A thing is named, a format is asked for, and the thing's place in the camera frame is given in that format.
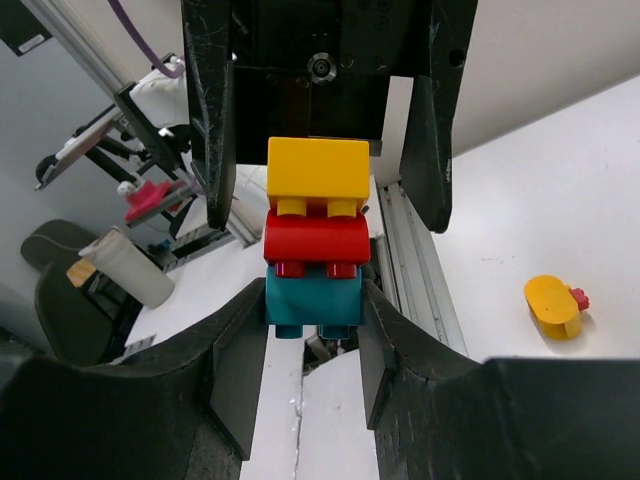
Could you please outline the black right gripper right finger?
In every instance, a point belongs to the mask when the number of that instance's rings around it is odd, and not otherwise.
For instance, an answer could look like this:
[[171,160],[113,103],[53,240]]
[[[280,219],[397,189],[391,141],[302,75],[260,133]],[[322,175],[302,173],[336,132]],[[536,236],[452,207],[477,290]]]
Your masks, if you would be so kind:
[[635,479],[635,360],[475,362],[372,282],[358,329],[365,419],[383,479]]

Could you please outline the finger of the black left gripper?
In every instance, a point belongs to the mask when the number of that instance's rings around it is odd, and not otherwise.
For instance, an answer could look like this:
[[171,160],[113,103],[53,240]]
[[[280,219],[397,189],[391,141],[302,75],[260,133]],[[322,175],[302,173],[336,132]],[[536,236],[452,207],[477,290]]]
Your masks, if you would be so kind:
[[427,71],[414,77],[400,163],[402,187],[422,223],[447,230],[452,213],[452,127],[471,39],[469,29],[429,35]]
[[236,177],[235,65],[229,9],[182,11],[192,155],[210,227],[226,227]]

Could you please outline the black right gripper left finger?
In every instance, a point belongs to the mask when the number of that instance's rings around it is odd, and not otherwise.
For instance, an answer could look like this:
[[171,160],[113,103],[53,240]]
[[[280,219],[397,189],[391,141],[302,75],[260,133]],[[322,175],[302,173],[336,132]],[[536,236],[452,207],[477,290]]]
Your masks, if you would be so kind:
[[5,479],[236,479],[251,454],[268,328],[256,279],[118,364],[1,349]]

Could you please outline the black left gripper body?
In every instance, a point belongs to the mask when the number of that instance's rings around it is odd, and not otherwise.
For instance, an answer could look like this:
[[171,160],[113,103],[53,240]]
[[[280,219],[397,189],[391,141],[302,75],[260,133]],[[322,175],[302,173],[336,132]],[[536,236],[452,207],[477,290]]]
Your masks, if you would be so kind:
[[390,81],[427,71],[429,35],[472,28],[473,1],[186,1],[229,9],[236,163],[272,137],[377,144]]

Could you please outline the yellow red teal lego stack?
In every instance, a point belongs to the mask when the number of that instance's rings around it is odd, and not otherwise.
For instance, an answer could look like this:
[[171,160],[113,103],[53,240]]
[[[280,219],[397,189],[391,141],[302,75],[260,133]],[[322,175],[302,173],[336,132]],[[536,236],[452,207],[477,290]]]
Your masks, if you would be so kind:
[[346,339],[361,323],[371,258],[369,145],[272,137],[267,154],[266,319],[279,339],[299,338],[307,326]]

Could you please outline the yellow round lego piece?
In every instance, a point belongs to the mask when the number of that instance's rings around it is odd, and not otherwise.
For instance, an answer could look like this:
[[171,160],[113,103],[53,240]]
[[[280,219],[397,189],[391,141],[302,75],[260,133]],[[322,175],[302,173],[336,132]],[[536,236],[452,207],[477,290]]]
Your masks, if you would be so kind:
[[539,275],[526,282],[524,297],[545,337],[568,341],[581,334],[582,313],[590,307],[583,289],[573,288],[552,275]]

